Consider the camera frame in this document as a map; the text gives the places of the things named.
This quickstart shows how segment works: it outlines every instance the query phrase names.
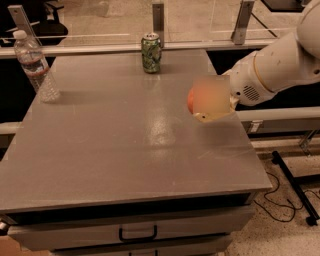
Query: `metal frame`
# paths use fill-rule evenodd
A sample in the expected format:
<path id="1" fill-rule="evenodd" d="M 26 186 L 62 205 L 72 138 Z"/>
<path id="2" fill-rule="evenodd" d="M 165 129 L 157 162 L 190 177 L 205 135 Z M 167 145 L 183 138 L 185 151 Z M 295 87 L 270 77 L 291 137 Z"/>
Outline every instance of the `metal frame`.
<path id="1" fill-rule="evenodd" d="M 318 225 L 317 222 L 319 221 L 320 217 L 319 217 L 317 211 L 314 209 L 313 205 L 310 203 L 309 199 L 306 197 L 306 195 L 304 194 L 303 190 L 300 187 L 300 184 L 303 181 L 302 177 L 305 178 L 305 177 L 308 177 L 308 176 L 299 177 L 299 182 L 298 182 L 297 179 L 292 175 L 291 171 L 289 170 L 289 168 L 287 167 L 287 165 L 283 161 L 283 159 L 280 156 L 280 154 L 278 153 L 278 151 L 272 152 L 272 155 L 273 155 L 272 162 L 274 164 L 278 164 L 280 166 L 280 168 L 283 171 L 284 175 L 287 177 L 288 181 L 290 182 L 293 190 L 296 192 L 296 194 L 300 198 L 302 204 L 304 205 L 304 207 L 308 211 L 308 213 L 310 215 L 309 217 L 306 218 L 306 221 L 307 221 L 308 225 L 309 226 Z M 318 182 L 320 181 L 320 175 L 313 175 L 313 179 L 315 179 L 315 178 L 317 178 Z"/>
<path id="2" fill-rule="evenodd" d="M 21 126 L 21 122 L 10 122 L 0 124 L 1 134 L 15 134 Z"/>
<path id="3" fill-rule="evenodd" d="M 256 193 L 256 192 L 251 193 L 250 196 L 247 198 L 247 201 L 244 204 L 245 205 L 252 204 L 253 200 L 256 198 L 257 195 L 258 195 L 258 193 Z"/>
<path id="4" fill-rule="evenodd" d="M 247 40 L 243 45 L 235 46 L 231 40 L 216 42 L 173 42 L 166 43 L 164 50 L 206 49 L 207 51 L 263 48 L 276 39 Z M 93 45 L 93 46 L 45 46 L 42 48 L 46 56 L 72 56 L 85 54 L 138 52 L 140 44 Z M 13 47 L 0 48 L 0 59 L 16 58 Z"/>
<path id="5" fill-rule="evenodd" d="M 252 120 L 247 133 L 257 133 L 260 127 L 263 125 L 263 120 Z"/>
<path id="6" fill-rule="evenodd" d="M 27 35 L 36 37 L 22 5 L 10 5 L 8 6 L 8 10 L 19 30 L 24 30 L 27 33 Z"/>
<path id="7" fill-rule="evenodd" d="M 243 110 L 237 111 L 237 114 L 241 121 L 273 121 L 311 118 L 320 120 L 320 107 Z"/>
<path id="8" fill-rule="evenodd" d="M 160 46 L 164 47 L 164 4 L 152 4 L 153 32 L 160 37 Z"/>
<path id="9" fill-rule="evenodd" d="M 247 29 L 251 17 L 255 0 L 243 0 L 241 2 L 240 11 L 234 32 L 231 39 L 234 44 L 244 44 L 246 40 Z"/>
<path id="10" fill-rule="evenodd" d="M 320 130 L 309 131 L 305 134 L 302 140 L 299 143 L 300 148 L 307 156 L 311 156 L 311 152 L 309 151 L 309 144 L 312 138 L 319 132 Z"/>

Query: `gray table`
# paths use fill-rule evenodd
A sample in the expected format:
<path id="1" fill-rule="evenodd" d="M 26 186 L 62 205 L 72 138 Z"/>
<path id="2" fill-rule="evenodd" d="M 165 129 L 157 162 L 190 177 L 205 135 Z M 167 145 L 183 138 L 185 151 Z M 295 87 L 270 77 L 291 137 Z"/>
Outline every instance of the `gray table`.
<path id="1" fill-rule="evenodd" d="M 57 58 L 57 104 L 36 98 L 0 165 L 0 213 L 270 188 L 236 115 L 203 124 L 187 110 L 205 51 Z"/>
<path id="2" fill-rule="evenodd" d="M 188 112 L 193 79 L 213 74 L 206 52 L 164 52 L 155 75 L 140 54 L 59 57 L 53 72 L 60 101 L 35 99 L 0 164 L 9 235 L 69 248 L 58 256 L 225 250 L 271 184 L 236 114 Z"/>

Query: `bottle cap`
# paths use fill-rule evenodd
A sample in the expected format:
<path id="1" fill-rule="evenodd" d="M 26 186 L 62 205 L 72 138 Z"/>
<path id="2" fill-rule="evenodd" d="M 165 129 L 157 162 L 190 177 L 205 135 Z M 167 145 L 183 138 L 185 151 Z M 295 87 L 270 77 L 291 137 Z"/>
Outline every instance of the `bottle cap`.
<path id="1" fill-rule="evenodd" d="M 13 37 L 16 40 L 25 39 L 27 37 L 27 33 L 24 30 L 18 30 L 13 32 Z"/>

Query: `water bottle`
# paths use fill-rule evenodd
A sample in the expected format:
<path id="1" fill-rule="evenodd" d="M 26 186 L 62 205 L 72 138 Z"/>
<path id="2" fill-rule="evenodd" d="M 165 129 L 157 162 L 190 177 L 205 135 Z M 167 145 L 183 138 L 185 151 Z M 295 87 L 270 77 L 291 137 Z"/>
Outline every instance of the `water bottle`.
<path id="1" fill-rule="evenodd" d="M 40 45 L 23 30 L 15 31 L 13 36 L 16 39 L 14 51 L 17 59 L 35 92 L 39 94 L 40 100 L 47 103 L 55 102 L 60 97 L 60 92 Z"/>

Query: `soda can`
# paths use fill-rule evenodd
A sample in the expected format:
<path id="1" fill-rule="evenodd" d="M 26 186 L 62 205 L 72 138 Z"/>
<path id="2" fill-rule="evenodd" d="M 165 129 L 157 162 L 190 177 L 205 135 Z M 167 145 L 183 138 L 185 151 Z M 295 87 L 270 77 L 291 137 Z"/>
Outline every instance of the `soda can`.
<path id="1" fill-rule="evenodd" d="M 156 73 L 160 70 L 161 45 L 159 35 L 145 34 L 141 39 L 142 65 L 146 73 Z"/>

